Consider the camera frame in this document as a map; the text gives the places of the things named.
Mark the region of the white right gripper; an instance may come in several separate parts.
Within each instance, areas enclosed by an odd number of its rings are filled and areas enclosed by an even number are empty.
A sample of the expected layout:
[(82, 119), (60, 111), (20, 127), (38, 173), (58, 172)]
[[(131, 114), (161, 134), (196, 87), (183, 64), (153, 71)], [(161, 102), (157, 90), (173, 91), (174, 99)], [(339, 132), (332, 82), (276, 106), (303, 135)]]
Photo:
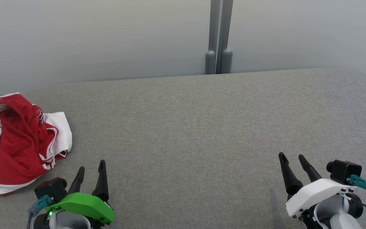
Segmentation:
[(289, 161), (283, 152), (279, 153), (279, 162), (283, 175), (288, 201), (286, 211), (290, 217), (296, 218), (305, 210), (316, 206), (322, 201), (336, 194), (347, 194), (355, 190), (355, 186), (349, 183), (339, 183), (331, 179), (322, 178), (317, 170), (307, 161), (303, 155), (299, 155), (299, 161), (303, 170), (307, 173), (311, 183), (303, 186), (289, 166)]

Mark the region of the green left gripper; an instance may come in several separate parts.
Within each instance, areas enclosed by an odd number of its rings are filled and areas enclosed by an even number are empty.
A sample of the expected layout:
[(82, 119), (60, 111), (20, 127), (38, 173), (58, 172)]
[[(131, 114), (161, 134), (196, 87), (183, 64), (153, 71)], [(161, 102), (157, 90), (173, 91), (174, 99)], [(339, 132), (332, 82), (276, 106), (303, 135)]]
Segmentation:
[(68, 194), (57, 204), (47, 207), (43, 225), (48, 227), (103, 227), (115, 220), (115, 211), (109, 205), (106, 162), (101, 160), (98, 180), (92, 194), (80, 193), (85, 167), (81, 166)]

